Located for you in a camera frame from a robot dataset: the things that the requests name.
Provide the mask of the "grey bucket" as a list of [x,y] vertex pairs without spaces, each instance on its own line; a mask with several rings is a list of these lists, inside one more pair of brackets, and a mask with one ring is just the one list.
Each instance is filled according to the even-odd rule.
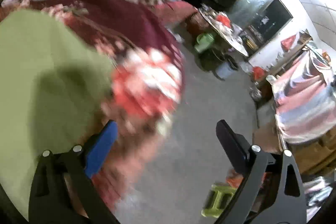
[[226,61],[225,63],[222,63],[215,69],[214,75],[218,79],[226,80],[228,77],[230,77],[230,75],[232,75],[237,70],[238,67],[235,64]]

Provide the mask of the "brown floral fleece blanket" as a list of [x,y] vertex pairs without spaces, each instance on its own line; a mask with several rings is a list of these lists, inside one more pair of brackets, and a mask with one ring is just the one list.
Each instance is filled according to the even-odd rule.
[[184,87],[177,42],[150,9],[125,0],[22,0],[19,7],[61,21],[114,63],[101,111],[116,121],[118,136],[92,177],[113,210],[170,132]]

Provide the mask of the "round cluttered table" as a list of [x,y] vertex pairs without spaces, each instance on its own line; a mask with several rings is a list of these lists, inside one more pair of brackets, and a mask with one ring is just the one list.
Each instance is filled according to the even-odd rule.
[[233,24],[225,12],[217,12],[214,9],[202,5],[198,9],[203,19],[210,27],[230,46],[241,55],[248,57],[248,52],[243,46],[241,37],[241,28]]

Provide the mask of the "green plastic stool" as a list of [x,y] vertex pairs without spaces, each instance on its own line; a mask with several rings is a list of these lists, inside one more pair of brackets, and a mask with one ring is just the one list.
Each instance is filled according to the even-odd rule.
[[205,205],[201,211],[203,217],[219,218],[226,209],[237,189],[229,184],[216,182],[212,184]]

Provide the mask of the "striped covered furniture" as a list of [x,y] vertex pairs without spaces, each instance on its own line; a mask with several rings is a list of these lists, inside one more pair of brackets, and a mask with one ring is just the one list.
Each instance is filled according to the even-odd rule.
[[314,43],[305,48],[271,83],[276,125],[290,144],[318,139],[335,127],[335,70]]

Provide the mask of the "olive green garment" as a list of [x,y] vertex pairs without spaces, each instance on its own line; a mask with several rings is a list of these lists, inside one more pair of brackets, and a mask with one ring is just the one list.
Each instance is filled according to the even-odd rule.
[[92,133],[111,70],[45,13],[22,9],[1,22],[1,185],[22,215],[41,153],[66,152]]

